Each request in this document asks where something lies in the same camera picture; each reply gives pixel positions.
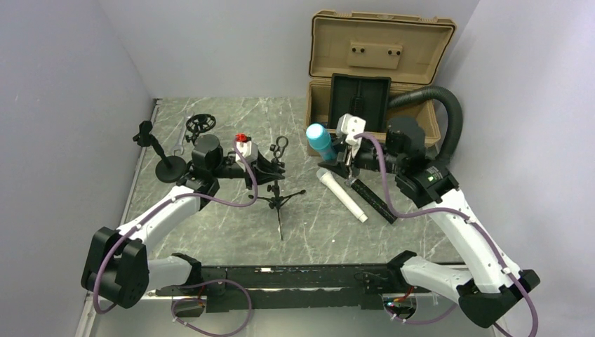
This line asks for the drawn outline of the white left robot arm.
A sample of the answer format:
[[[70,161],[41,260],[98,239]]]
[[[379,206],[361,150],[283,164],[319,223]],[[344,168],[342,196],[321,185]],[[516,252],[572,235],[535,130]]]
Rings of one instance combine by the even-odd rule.
[[[185,254],[150,260],[147,255],[174,228],[202,211],[210,202],[231,207],[239,203],[216,198],[219,181],[241,179],[253,194],[258,186],[284,178],[281,158],[289,144],[279,136],[269,149],[268,160],[252,138],[235,135],[231,152],[224,152],[214,135],[199,136],[192,159],[183,161],[170,192],[155,205],[117,229],[100,228],[91,240],[81,285],[93,295],[99,314],[112,308],[131,308],[148,291],[175,286],[181,293],[196,293],[203,282],[201,263]]]

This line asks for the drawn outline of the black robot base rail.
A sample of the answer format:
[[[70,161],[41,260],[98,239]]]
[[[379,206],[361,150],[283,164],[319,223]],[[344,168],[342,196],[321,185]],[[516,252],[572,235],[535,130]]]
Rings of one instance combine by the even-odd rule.
[[[385,300],[411,298],[413,287],[384,263],[204,266],[202,286],[167,286],[158,296],[200,296],[208,313],[254,309],[342,308],[381,310]]]

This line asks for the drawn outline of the black microphone silver grille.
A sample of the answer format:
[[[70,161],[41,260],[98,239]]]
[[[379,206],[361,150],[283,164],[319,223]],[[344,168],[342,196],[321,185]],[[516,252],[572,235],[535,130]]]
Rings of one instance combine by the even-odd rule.
[[[383,201],[369,186],[358,178],[349,178],[346,180],[347,186],[351,187],[366,203],[380,214],[389,224],[394,224],[398,219],[390,210],[385,201]]]

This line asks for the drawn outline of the black tripod stand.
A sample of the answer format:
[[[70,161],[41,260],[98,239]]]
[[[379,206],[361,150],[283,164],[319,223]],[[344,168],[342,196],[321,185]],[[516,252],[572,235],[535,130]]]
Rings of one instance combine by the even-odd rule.
[[[212,114],[195,114],[185,123],[188,134],[185,140],[194,143],[202,134],[212,130],[216,125],[216,118]]]
[[[285,164],[281,161],[281,158],[289,144],[289,140],[285,136],[278,136],[275,140],[274,144],[271,144],[269,150],[272,151],[274,159],[272,160],[273,164],[278,164],[281,168],[285,167]],[[279,186],[279,181],[275,180],[272,185],[267,186],[267,191],[273,193],[273,197],[255,197],[254,195],[248,195],[249,199],[261,199],[268,202],[268,206],[270,209],[276,210],[277,220],[279,223],[278,231],[280,240],[283,241],[283,228],[282,228],[282,221],[281,221],[281,207],[286,204],[286,202],[294,196],[305,194],[307,191],[306,189],[300,190],[299,192],[294,192],[292,194],[282,196],[281,195],[281,188]]]

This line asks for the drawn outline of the black round base mic stand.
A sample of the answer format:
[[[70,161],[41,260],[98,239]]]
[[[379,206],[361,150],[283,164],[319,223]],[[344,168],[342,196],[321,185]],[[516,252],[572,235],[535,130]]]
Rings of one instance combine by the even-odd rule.
[[[160,158],[155,167],[157,179],[163,183],[175,183],[186,172],[186,161],[179,156],[166,155],[158,139],[152,134],[153,124],[144,120],[139,124],[139,131],[133,136],[133,141],[140,147],[151,147]]]

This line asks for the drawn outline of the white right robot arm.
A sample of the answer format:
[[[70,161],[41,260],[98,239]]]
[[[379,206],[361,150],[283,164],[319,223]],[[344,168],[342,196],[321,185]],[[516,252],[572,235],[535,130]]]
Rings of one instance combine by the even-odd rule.
[[[322,173],[352,178],[359,169],[377,171],[382,183],[392,174],[402,194],[417,207],[413,217],[428,215],[463,259],[466,270],[429,262],[404,251],[387,264],[387,283],[395,291],[420,287],[454,302],[482,328],[498,321],[540,283],[535,271],[521,269],[493,241],[471,210],[446,164],[429,157],[425,133],[411,117],[394,117],[380,142],[367,133],[362,118],[345,114],[332,136],[320,124],[307,127],[312,149],[321,155]]]

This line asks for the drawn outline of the white microphone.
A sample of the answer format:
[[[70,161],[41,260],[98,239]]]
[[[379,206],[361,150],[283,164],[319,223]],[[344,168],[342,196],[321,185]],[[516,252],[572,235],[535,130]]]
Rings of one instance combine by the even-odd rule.
[[[347,210],[361,223],[368,220],[368,216],[361,209],[361,207],[347,194],[347,192],[339,185],[333,174],[326,168],[320,168],[316,172],[319,181],[325,185],[337,199],[347,208]]]

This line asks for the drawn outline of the cyan microphone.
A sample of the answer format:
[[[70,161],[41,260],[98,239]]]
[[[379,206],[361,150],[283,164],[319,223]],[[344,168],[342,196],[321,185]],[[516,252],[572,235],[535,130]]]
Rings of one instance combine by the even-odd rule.
[[[337,153],[333,148],[328,130],[318,123],[310,124],[306,129],[309,146],[316,151],[324,161],[336,160]]]

